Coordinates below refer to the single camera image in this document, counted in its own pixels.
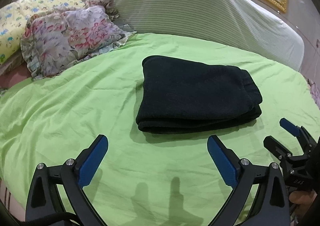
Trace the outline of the right hand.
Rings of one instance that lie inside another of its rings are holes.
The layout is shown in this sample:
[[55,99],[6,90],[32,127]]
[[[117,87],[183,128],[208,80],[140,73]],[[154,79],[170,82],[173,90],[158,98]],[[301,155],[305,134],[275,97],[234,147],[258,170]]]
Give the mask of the right hand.
[[311,191],[311,192],[294,191],[289,195],[289,200],[293,204],[298,205],[300,208],[302,207],[309,208],[316,197],[317,197],[317,193],[315,193],[314,191]]

